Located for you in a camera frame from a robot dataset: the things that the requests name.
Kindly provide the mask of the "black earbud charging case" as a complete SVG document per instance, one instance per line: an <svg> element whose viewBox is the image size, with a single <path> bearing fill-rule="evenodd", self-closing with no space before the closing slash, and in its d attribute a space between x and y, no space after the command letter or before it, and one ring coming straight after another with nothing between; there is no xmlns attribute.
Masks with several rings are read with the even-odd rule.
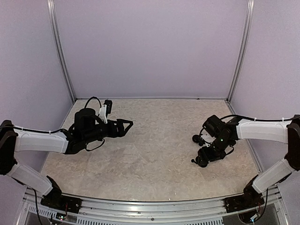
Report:
<svg viewBox="0 0 300 225"><path fill-rule="evenodd" d="M192 141L198 144L203 145L203 139L201 138L200 135L193 135L192 136Z"/></svg>

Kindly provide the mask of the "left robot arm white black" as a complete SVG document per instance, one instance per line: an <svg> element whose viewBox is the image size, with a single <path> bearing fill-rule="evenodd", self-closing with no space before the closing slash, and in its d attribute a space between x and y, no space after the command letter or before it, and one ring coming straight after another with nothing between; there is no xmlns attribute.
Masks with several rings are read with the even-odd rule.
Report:
<svg viewBox="0 0 300 225"><path fill-rule="evenodd" d="M15 127L5 120L0 126L0 173L25 184L47 198L53 207L62 208L66 199L61 195L58 184L49 176L44 177L31 167L17 161L16 152L40 151L74 155L88 150L89 143L104 139L124 137L133 122L130 120L109 120L107 113L99 115L91 108L75 113L74 123L69 129L57 131L35 131Z"/></svg>

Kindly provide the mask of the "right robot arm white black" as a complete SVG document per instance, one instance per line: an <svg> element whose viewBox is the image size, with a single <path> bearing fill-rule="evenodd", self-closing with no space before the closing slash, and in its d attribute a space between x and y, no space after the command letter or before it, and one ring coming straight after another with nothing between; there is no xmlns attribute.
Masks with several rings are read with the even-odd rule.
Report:
<svg viewBox="0 0 300 225"><path fill-rule="evenodd" d="M200 149L192 163L205 168L210 162L224 159L227 147L233 147L238 140L257 139L287 144L287 153L268 170L254 177L244 188L240 204L250 208L258 200L258 195L269 187L283 181L300 169L300 117L279 120L260 120L240 115L230 115L224 122L216 115L210 116L202 125L214 140L208 142L202 134L192 137Z"/></svg>

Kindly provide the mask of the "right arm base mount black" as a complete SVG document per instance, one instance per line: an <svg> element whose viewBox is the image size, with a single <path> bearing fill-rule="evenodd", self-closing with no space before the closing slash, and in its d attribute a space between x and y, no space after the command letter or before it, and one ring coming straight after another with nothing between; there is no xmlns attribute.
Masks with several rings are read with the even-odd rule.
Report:
<svg viewBox="0 0 300 225"><path fill-rule="evenodd" d="M262 195L255 199L246 198L244 194L224 199L225 209L227 213L237 212L241 210L247 210L259 205L264 205L265 201Z"/></svg>

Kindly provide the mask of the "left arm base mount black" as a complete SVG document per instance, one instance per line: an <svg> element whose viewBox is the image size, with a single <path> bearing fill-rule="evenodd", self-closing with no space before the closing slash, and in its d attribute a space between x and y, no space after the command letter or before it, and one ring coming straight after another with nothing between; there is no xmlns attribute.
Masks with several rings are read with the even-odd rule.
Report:
<svg viewBox="0 0 300 225"><path fill-rule="evenodd" d="M54 200L42 197L41 204L52 209L78 214L82 205L82 199L65 195Z"/></svg>

